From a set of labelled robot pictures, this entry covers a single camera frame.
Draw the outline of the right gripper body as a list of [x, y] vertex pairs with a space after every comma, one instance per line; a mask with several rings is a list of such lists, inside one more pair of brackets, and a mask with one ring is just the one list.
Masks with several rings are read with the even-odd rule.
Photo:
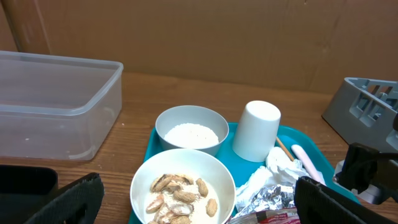
[[337, 163], [333, 178], [348, 191], [355, 189], [355, 194], [369, 203], [379, 205], [390, 197], [397, 200], [397, 152], [381, 152], [357, 142], [348, 144], [346, 157]]

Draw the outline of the white bowl with peanuts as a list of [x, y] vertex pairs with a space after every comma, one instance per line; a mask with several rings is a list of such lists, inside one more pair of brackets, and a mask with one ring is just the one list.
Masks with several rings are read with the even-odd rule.
[[217, 158], [194, 149], [172, 149], [138, 168], [130, 200], [137, 223], [227, 223], [236, 188]]

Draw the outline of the silver red foil wrapper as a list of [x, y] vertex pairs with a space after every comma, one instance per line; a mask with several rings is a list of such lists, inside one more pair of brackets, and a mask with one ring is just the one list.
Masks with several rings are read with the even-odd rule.
[[292, 184], [263, 187], [228, 224], [300, 224]]

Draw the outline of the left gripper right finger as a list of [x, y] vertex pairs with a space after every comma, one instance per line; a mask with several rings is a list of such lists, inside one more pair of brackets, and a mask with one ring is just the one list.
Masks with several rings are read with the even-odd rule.
[[301, 224], [395, 224], [306, 176], [296, 182], [294, 204]]

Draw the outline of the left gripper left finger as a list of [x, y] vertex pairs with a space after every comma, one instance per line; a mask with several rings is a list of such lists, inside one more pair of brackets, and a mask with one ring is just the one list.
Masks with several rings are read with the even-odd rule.
[[103, 197], [101, 177], [92, 172], [43, 199], [27, 212], [23, 222], [93, 224]]

